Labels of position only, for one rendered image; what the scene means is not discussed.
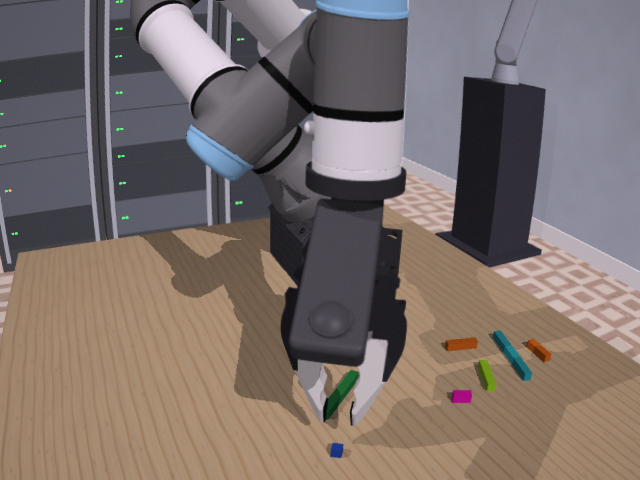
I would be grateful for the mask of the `turquoise rod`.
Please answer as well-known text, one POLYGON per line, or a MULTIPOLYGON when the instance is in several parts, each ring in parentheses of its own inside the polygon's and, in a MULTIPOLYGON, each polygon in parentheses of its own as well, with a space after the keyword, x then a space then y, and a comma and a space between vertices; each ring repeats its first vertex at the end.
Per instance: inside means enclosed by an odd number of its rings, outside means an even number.
POLYGON ((501 330, 494 331, 493 339, 505 354, 507 359, 510 361, 522 380, 531 380, 531 370, 528 368, 528 366, 525 364, 523 359, 520 357, 520 355, 517 353, 517 351, 514 349, 514 347, 511 345, 511 343, 508 341, 501 330))

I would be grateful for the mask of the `small magenta block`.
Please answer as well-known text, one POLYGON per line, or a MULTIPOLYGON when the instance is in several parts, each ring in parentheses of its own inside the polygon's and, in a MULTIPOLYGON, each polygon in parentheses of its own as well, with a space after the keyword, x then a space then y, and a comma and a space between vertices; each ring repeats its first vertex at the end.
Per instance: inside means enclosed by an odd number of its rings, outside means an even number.
POLYGON ((452 403, 470 403, 471 398, 471 390, 453 390, 452 403))

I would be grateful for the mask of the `orange rod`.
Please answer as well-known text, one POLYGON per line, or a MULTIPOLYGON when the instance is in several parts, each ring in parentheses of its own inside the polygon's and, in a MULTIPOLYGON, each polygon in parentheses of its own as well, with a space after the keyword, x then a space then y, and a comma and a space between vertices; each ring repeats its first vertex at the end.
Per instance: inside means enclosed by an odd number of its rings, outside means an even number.
POLYGON ((474 338, 446 340, 445 348, 447 351, 465 350, 477 348, 478 340, 474 338))
POLYGON ((542 345, 540 345, 535 339, 528 340, 526 347, 543 362, 550 361, 551 353, 547 351, 542 345))

